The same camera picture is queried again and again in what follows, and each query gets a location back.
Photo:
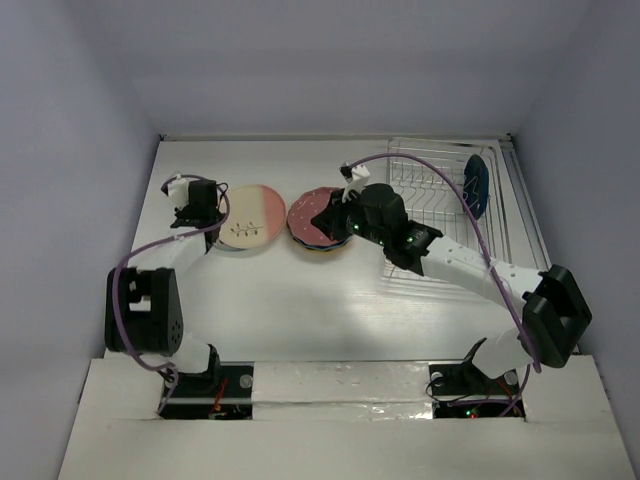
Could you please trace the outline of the blue dotted plate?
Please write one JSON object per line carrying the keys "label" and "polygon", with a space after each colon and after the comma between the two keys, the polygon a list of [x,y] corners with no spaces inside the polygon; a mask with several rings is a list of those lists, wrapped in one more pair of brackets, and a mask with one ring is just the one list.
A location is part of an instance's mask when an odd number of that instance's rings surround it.
{"label": "blue dotted plate", "polygon": [[334,242],[331,245],[327,245],[327,246],[321,246],[321,245],[312,245],[312,244],[307,244],[304,241],[302,241],[300,238],[296,237],[293,233],[289,232],[291,234],[291,238],[297,243],[299,244],[302,248],[308,250],[308,251],[316,251],[316,252],[330,252],[330,251],[334,251],[334,250],[338,250],[344,246],[346,246],[352,237],[347,237],[346,239],[342,240],[342,241],[338,241],[338,242]]}

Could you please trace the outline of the maroon dotted plate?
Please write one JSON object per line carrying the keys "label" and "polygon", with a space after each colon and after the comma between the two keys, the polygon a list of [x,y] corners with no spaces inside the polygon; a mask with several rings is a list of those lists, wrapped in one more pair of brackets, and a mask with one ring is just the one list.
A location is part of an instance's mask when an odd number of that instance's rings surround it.
{"label": "maroon dotted plate", "polygon": [[327,246],[334,243],[311,224],[311,219],[326,207],[330,193],[336,190],[336,187],[319,187],[294,201],[286,221],[289,232],[307,244]]}

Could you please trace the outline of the white watermelon pattern plate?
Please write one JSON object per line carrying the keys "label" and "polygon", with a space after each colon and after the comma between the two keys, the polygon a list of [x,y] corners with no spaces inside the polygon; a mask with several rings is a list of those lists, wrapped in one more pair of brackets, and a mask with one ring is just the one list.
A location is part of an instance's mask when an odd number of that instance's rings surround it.
{"label": "white watermelon pattern plate", "polygon": [[236,256],[239,258],[250,258],[262,254],[266,250],[266,247],[262,246],[257,248],[244,249],[232,247],[224,243],[216,243],[215,249],[224,255]]}

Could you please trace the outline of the pink plate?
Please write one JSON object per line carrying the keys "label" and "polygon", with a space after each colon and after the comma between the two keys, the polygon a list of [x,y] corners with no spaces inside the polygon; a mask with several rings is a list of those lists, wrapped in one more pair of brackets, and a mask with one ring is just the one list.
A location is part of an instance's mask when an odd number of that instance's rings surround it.
{"label": "pink plate", "polygon": [[274,240],[285,225],[287,208],[273,188],[252,184],[227,193],[231,213],[222,225],[217,243],[226,249],[260,248]]}

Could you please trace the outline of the dark blue heart plate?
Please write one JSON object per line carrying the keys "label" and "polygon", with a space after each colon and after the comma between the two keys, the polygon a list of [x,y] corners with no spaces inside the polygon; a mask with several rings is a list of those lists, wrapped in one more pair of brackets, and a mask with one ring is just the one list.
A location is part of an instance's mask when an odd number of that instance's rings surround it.
{"label": "dark blue heart plate", "polygon": [[479,220],[486,211],[489,187],[489,169],[482,157],[474,154],[464,168],[463,196],[465,204],[476,220]]}

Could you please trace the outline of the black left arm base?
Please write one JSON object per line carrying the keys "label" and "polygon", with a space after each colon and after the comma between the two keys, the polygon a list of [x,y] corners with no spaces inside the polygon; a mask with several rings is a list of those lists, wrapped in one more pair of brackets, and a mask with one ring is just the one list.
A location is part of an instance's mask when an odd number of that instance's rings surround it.
{"label": "black left arm base", "polygon": [[251,420],[253,377],[253,363],[223,363],[216,379],[180,373],[159,415],[167,420]]}

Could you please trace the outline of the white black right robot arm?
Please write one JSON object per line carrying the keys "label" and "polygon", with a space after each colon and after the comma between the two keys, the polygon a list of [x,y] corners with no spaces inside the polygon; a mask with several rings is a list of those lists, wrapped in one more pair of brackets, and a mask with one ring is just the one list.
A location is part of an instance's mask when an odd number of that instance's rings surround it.
{"label": "white black right robot arm", "polygon": [[460,379],[470,391],[486,390],[510,370],[564,367],[592,321],[567,268],[519,267],[464,246],[410,219],[402,198],[386,184],[348,199],[332,193],[311,223],[333,240],[353,235],[377,244],[394,266],[460,287],[510,315],[513,328],[479,340],[465,357]]}

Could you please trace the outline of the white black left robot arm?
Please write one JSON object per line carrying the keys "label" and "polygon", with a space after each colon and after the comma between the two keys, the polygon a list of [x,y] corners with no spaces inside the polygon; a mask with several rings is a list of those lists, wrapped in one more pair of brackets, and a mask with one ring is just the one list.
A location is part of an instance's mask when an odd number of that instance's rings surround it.
{"label": "white black left robot arm", "polygon": [[228,184],[175,175],[161,186],[174,219],[167,234],[132,250],[107,276],[104,340],[110,352],[176,381],[171,358],[184,338],[178,275],[204,257],[219,237],[230,207]]}

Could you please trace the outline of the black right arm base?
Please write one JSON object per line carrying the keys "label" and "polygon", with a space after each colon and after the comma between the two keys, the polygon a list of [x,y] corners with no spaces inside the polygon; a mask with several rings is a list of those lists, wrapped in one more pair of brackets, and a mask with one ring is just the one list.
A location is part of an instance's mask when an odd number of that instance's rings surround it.
{"label": "black right arm base", "polygon": [[514,370],[497,379],[490,379],[475,366],[466,363],[436,363],[429,365],[428,394],[436,400],[466,400],[472,397],[504,395],[513,398],[519,391]]}

